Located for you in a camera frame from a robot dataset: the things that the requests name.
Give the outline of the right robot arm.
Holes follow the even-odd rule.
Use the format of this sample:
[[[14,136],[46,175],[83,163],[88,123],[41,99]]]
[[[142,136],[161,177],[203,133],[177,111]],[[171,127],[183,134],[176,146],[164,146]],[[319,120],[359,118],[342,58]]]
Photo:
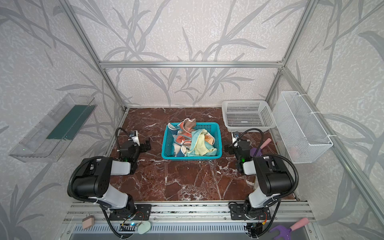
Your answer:
[[[244,134],[256,131],[261,133],[261,142],[253,148],[249,140],[243,140]],[[252,128],[231,132],[232,143],[225,146],[225,152],[236,157],[236,167],[241,175],[255,176],[258,186],[248,195],[243,205],[230,203],[233,220],[270,220],[269,208],[281,199],[291,195],[299,183],[299,174],[294,164],[277,154],[262,154],[272,140],[265,139],[264,132]]]

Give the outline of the yellow teal whale towel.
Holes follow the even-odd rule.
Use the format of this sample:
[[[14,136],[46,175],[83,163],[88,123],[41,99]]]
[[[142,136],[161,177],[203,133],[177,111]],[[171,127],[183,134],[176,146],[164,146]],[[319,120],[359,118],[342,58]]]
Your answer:
[[[216,139],[205,129],[192,132],[191,146],[186,152],[187,157],[217,155],[218,149],[214,147]]]

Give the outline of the white plastic basket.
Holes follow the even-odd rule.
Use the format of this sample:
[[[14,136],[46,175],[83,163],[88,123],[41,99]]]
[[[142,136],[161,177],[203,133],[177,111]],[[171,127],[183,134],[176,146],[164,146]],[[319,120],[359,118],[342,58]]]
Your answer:
[[[276,127],[270,106],[262,100],[232,100],[222,102],[225,126],[229,132],[244,132],[257,128],[263,132]]]

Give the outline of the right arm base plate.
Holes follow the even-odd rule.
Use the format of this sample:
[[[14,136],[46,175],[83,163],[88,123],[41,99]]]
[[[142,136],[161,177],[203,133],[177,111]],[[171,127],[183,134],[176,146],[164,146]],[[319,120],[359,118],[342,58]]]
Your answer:
[[[269,208],[253,208],[247,201],[237,203],[229,202],[231,220],[258,220],[268,221],[272,219]]]

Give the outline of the teal plastic basket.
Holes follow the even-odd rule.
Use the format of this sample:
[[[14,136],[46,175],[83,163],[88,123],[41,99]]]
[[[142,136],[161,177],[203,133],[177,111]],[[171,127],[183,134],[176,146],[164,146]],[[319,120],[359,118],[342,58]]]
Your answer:
[[[223,144],[220,126],[215,122],[196,122],[185,119],[166,126],[162,157],[173,161],[198,161],[219,159]]]

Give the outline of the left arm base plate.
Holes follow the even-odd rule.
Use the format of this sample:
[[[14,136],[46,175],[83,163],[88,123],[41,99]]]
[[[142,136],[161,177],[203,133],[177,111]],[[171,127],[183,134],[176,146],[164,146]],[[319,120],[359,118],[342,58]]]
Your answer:
[[[135,205],[133,210],[118,209],[112,210],[109,215],[110,221],[148,221],[152,210],[151,204]]]

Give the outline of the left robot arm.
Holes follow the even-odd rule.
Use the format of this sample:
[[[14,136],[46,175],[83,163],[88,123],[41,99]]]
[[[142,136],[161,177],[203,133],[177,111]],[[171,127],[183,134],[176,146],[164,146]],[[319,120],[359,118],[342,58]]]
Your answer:
[[[117,128],[115,140],[118,157],[83,159],[69,179],[67,193],[75,200],[98,204],[104,211],[120,211],[130,216],[137,212],[133,197],[112,186],[111,177],[133,175],[140,154],[152,149],[151,138],[142,144],[138,131]]]

